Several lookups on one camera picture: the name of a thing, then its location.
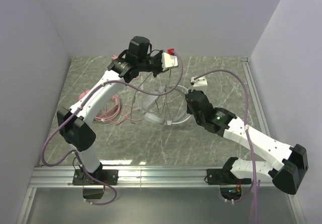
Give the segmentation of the pink headset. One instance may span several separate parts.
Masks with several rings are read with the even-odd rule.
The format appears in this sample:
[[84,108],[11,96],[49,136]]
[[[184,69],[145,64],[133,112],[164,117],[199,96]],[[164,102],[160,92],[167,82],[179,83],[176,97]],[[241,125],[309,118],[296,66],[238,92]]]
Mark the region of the pink headset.
[[121,105],[120,98],[117,94],[115,94],[112,97],[112,101],[114,103],[113,107],[111,109],[108,109],[108,106],[106,104],[105,107],[103,109],[101,109],[100,112],[94,118],[95,121],[103,122],[103,123],[109,122],[111,124],[118,125],[126,119],[126,117],[124,115],[121,120],[114,121],[114,119],[121,112],[123,106]]

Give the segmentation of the white headset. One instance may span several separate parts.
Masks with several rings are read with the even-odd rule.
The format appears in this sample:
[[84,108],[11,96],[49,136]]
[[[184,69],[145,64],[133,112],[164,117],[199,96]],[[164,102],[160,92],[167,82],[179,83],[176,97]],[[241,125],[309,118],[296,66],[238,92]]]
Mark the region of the white headset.
[[189,120],[187,107],[184,105],[185,94],[188,89],[178,85],[165,85],[157,89],[156,93],[162,93],[166,90],[174,89],[170,96],[153,96],[143,97],[139,103],[139,109],[143,113],[143,119],[153,124],[162,125],[179,125]]

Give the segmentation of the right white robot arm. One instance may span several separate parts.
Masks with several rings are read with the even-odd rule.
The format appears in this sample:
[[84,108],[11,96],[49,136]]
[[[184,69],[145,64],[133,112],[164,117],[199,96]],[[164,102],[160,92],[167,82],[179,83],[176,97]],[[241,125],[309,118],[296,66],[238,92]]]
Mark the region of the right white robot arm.
[[305,147],[279,142],[245,125],[232,112],[213,107],[202,91],[190,91],[185,98],[187,112],[194,116],[197,125],[248,148],[262,158],[253,162],[230,157],[221,169],[207,169],[206,182],[209,185],[251,184],[256,177],[262,182],[272,182],[286,194],[297,193],[308,170]]

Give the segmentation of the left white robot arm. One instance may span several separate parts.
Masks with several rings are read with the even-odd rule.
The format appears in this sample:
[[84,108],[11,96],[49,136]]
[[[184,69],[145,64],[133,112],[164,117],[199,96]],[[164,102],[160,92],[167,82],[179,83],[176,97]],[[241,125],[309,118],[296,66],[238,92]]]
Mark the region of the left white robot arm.
[[140,72],[154,76],[166,71],[164,50],[153,50],[150,41],[141,36],[130,40],[127,49],[114,58],[101,79],[74,105],[57,112],[59,133],[76,150],[86,171],[96,179],[102,164],[94,149],[96,134],[91,125],[108,101]]

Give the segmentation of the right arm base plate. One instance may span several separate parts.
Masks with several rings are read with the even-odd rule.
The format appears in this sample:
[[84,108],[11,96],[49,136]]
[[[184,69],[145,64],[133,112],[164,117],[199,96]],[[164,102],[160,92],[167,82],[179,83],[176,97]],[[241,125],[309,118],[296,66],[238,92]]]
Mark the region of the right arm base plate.
[[207,169],[204,181],[208,185],[248,185],[252,183],[250,178],[239,179],[229,170],[224,169]]

